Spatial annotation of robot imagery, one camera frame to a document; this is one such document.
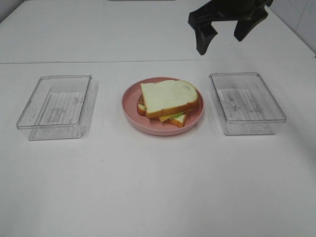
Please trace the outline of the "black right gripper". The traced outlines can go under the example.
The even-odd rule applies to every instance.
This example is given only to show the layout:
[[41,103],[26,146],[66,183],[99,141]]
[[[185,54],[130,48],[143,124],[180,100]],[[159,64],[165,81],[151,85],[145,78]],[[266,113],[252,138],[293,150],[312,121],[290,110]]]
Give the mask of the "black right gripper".
[[268,17],[266,6],[272,0],[211,0],[189,14],[188,23],[195,28],[197,51],[207,52],[208,46],[218,34],[213,21],[237,21],[234,36],[242,41],[249,32]]

